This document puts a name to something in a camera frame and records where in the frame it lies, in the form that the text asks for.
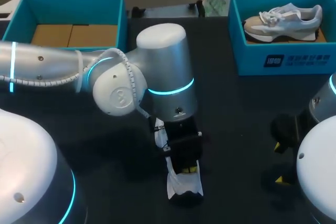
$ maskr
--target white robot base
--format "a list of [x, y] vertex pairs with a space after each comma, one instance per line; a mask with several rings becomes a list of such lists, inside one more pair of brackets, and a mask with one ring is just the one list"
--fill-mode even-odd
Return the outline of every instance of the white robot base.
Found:
[[84, 224], [87, 207], [75, 176], [37, 123], [0, 110], [1, 224]]
[[336, 116], [317, 124], [303, 139], [297, 156], [300, 186], [314, 220], [336, 223]]

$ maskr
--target robotic arm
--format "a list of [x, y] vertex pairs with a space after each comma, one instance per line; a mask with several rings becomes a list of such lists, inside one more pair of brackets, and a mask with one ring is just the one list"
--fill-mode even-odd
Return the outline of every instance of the robotic arm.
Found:
[[[79, 52], [1, 42], [0, 81], [10, 83], [10, 92], [15, 92], [18, 85], [39, 88], [63, 85], [74, 92], [92, 92], [97, 106], [108, 115], [122, 116], [138, 110], [150, 122], [154, 118], [150, 130], [167, 161], [168, 198], [192, 197], [196, 202], [195, 199], [203, 197], [198, 165], [202, 134], [194, 119], [197, 101], [185, 30], [177, 24], [152, 26], [139, 33], [136, 43], [137, 49], [125, 55], [115, 48]], [[14, 121], [31, 123], [21, 116], [1, 112]], [[34, 126], [30, 130], [37, 132], [39, 126]], [[59, 151], [54, 152], [55, 148], [49, 148], [49, 152], [53, 152], [50, 163], [57, 170], [55, 156]], [[75, 187], [72, 172], [67, 176], [71, 184], [73, 179]], [[46, 183], [45, 179], [49, 181], [50, 177], [41, 181]], [[66, 223], [65, 217], [58, 223]]]

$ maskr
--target shoe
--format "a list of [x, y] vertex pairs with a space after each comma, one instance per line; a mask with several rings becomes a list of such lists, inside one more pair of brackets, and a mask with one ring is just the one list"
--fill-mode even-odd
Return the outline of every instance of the shoe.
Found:
[[262, 42], [272, 42], [279, 36], [315, 41], [316, 31], [321, 22], [322, 7], [320, 5], [311, 9], [303, 9], [291, 3], [248, 18], [244, 22], [244, 31]]

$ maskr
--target screw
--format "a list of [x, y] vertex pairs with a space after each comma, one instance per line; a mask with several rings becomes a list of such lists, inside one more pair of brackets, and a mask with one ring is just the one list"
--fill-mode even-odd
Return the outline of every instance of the screw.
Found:
[[182, 111], [183, 111], [183, 110], [182, 110], [181, 108], [179, 108], [179, 107], [177, 107], [176, 110], [175, 110], [176, 114], [181, 114]]
[[313, 102], [314, 102], [315, 104], [318, 104], [318, 103], [320, 102], [320, 98], [319, 98], [319, 97], [314, 98], [314, 99], [313, 99]]

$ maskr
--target box label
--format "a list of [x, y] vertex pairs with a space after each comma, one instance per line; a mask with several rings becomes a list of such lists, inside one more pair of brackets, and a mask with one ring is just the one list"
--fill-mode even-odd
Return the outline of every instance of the box label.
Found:
[[327, 65], [330, 55], [290, 55], [287, 57], [285, 66], [302, 67], [316, 66], [321, 67]]
[[268, 55], [264, 64], [264, 68], [281, 67], [284, 55]]

